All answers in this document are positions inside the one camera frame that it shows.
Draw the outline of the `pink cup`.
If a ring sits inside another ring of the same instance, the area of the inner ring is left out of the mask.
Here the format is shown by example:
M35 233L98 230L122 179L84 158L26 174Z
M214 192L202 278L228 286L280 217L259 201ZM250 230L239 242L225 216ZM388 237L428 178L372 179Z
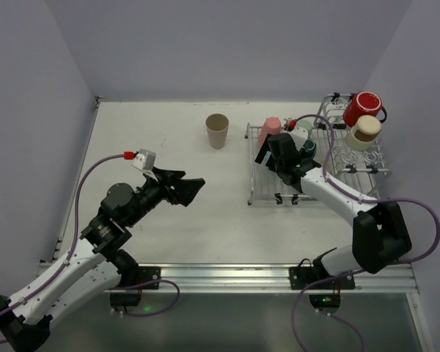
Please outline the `pink cup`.
M276 135L282 131L282 123L278 117L269 117L265 120L258 137L258 144L261 147L268 134Z

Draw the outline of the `beige tall cup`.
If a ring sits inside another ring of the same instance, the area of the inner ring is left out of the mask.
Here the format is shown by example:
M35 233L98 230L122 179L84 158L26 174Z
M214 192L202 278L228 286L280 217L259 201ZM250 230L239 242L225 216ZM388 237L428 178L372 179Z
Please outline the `beige tall cup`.
M220 150L225 146L229 128L229 120L223 114L212 114L207 117L205 127L208 134L209 145Z

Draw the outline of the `cream brown mug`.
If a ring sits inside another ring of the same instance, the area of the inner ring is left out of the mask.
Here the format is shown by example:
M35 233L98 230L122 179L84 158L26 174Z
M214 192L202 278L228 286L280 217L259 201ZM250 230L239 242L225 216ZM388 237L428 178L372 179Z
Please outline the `cream brown mug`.
M357 152L369 150L381 132L382 123L374 116L362 115L345 137L346 144Z

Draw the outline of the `red mug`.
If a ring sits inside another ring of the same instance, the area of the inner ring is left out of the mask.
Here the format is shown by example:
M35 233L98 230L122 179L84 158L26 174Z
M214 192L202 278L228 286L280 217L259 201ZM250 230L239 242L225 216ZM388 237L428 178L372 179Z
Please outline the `red mug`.
M387 111L383 105L382 99L371 91L361 91L353 95L348 106L342 115L344 123L348 127L353 127L358 119L364 115L377 117L382 112L383 119L380 123L385 123L387 119Z

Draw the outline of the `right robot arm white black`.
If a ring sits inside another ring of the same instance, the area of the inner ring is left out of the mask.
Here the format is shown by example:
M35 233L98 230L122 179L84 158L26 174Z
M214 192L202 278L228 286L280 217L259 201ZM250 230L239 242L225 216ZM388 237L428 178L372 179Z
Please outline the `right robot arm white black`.
M342 183L317 161L303 158L288 133L267 135L255 162L260 164L266 153L271 154L267 165L285 185L321 201L351 226L349 245L330 249L313 260L317 280L361 269L376 274L412 249L396 202L379 204Z

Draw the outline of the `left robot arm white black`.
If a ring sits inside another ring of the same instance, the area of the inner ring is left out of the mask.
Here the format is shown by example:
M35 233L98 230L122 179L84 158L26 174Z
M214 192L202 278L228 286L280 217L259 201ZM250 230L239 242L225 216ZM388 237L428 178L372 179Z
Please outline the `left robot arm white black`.
M138 264L122 245L129 228L160 202L187 207L204 186L184 171L154 168L143 186L114 184L76 244L24 289L0 295L0 332L14 351L35 351L49 338L51 323L90 295L138 284Z

